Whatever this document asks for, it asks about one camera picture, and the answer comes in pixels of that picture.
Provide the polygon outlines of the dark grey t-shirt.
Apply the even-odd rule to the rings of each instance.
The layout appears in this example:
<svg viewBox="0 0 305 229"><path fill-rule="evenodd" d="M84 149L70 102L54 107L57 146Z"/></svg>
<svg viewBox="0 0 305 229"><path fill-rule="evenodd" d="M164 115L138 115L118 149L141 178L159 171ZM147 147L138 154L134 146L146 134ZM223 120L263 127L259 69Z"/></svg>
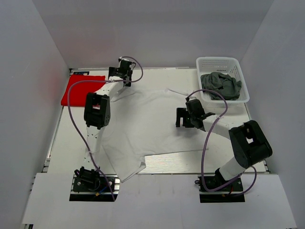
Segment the dark grey t-shirt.
<svg viewBox="0 0 305 229"><path fill-rule="evenodd" d="M212 72L200 76L203 89L220 94L225 100L237 100L240 97L242 82L228 74Z"/></svg>

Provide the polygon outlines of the white t-shirt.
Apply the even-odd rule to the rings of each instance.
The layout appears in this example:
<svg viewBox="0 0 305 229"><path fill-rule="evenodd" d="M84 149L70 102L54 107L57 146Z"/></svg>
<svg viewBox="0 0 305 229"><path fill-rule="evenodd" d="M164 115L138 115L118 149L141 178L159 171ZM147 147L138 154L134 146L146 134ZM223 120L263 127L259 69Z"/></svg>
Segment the white t-shirt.
<svg viewBox="0 0 305 229"><path fill-rule="evenodd" d="M176 109L185 107L185 98L169 89L130 89L111 99L102 147L121 181L143 170L146 156L203 149L206 132L175 126Z"/></svg>

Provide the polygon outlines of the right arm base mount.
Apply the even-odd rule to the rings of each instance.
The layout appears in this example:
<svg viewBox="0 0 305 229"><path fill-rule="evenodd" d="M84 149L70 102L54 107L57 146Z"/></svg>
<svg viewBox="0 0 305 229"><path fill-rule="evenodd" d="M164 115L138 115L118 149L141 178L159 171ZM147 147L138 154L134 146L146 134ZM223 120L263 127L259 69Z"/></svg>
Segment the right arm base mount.
<svg viewBox="0 0 305 229"><path fill-rule="evenodd" d="M199 176L194 184L199 189L200 203L244 203L244 194L239 195L244 191L244 187L240 178L228 186L215 191L208 192L202 184L202 177Z"/></svg>

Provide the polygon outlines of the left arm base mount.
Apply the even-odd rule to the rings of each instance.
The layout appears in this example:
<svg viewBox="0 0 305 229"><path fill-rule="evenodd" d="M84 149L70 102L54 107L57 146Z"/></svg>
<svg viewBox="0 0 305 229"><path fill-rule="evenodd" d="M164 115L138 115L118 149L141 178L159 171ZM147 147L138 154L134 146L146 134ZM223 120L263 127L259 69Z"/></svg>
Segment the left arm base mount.
<svg viewBox="0 0 305 229"><path fill-rule="evenodd" d="M116 175L101 175L97 170L76 169L69 201L114 202L119 194L120 180Z"/></svg>

